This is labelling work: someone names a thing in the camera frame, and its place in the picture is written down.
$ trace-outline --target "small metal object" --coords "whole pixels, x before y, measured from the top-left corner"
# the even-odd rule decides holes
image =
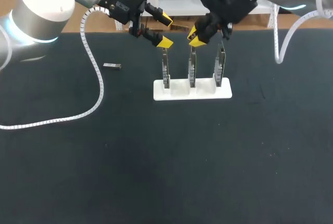
[[[215,68],[214,68],[215,82],[217,87],[222,86],[225,59],[226,59],[226,54],[224,50],[224,45],[223,42],[221,42],[221,44],[219,44],[217,48],[217,56],[215,59]]]
[[[114,70],[120,70],[121,69],[121,64],[104,63],[103,67],[110,67]]]
[[[169,74],[169,58],[168,51],[163,48],[163,59],[162,59],[162,73],[163,73],[163,84],[164,89],[170,89],[170,74]]]
[[[197,75],[197,53],[196,49],[191,46],[191,52],[188,61],[188,79],[191,88],[196,87],[196,75]]]

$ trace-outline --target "white stand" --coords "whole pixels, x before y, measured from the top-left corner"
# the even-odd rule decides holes
[[[215,76],[197,78],[196,88],[190,88],[189,79],[170,80],[170,89],[164,89],[163,80],[154,81],[154,100],[196,100],[225,99],[233,96],[228,78],[222,79],[222,86],[217,87]]]

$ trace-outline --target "black table surface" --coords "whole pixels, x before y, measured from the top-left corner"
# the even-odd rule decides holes
[[[186,36],[168,37],[171,78],[186,78]],[[298,31],[277,65],[271,31],[236,32],[232,99],[155,102],[161,50],[89,34],[98,64],[123,69],[102,68],[89,117],[0,131],[0,223],[333,223],[332,37]],[[198,77],[219,40],[198,50]],[[79,34],[63,34],[46,58],[0,73],[0,123],[80,114],[98,92]]]

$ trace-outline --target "white spiral cable wrap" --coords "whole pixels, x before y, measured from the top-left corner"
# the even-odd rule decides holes
[[[275,49],[276,63],[281,64],[283,62],[289,42],[290,42],[293,34],[295,33],[295,31],[300,27],[301,24],[303,24],[304,22],[306,22],[307,20],[312,19],[312,18],[322,17],[322,18],[329,19],[333,16],[333,10],[329,10],[329,9],[324,10],[323,9],[323,0],[316,0],[316,7],[317,7],[316,11],[312,11],[312,12],[304,15],[303,17],[301,17],[299,20],[297,20],[294,23],[294,25],[288,31],[287,36],[282,44],[281,52],[279,53],[278,25],[277,25],[278,12],[277,12],[277,6],[274,5],[274,9],[273,9],[274,49]]]
[[[86,49],[89,58],[94,66],[94,69],[96,71],[96,75],[99,81],[99,97],[97,102],[95,103],[95,105],[88,111],[80,114],[80,115],[76,115],[76,116],[70,116],[70,117],[64,117],[64,118],[57,118],[57,119],[52,119],[52,120],[46,120],[46,121],[42,121],[42,122],[37,122],[37,123],[32,123],[32,124],[23,124],[23,125],[13,125],[13,126],[4,126],[4,125],[0,125],[0,129],[6,129],[6,130],[13,130],[13,129],[25,129],[25,128],[31,128],[31,127],[36,127],[36,126],[41,126],[41,125],[46,125],[46,124],[53,124],[53,123],[60,123],[60,122],[67,122],[67,121],[72,121],[72,120],[77,120],[83,117],[86,117],[88,115],[90,115],[91,113],[93,113],[100,105],[100,103],[103,100],[103,96],[104,96],[104,83],[103,83],[103,78],[102,75],[100,73],[100,70],[98,68],[98,65],[96,63],[96,60],[89,48],[89,45],[87,43],[86,37],[85,37],[85,24],[87,21],[87,18],[89,17],[90,14],[94,13],[94,12],[103,12],[106,15],[109,15],[109,10],[105,9],[103,7],[93,7],[91,9],[89,9],[84,16],[82,17],[81,20],[81,28],[80,28],[80,32],[81,32],[81,39],[84,45],[84,48]]]

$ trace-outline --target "black mat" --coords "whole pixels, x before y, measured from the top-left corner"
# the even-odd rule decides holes
[[[161,52],[125,34],[91,34],[106,94],[82,120],[0,131],[0,223],[333,223],[333,31],[297,32],[282,65],[273,33],[225,44],[233,98],[154,102]],[[185,35],[169,53],[187,76]],[[198,51],[211,76],[217,36]],[[0,123],[79,114],[98,96],[78,34],[0,73]]]

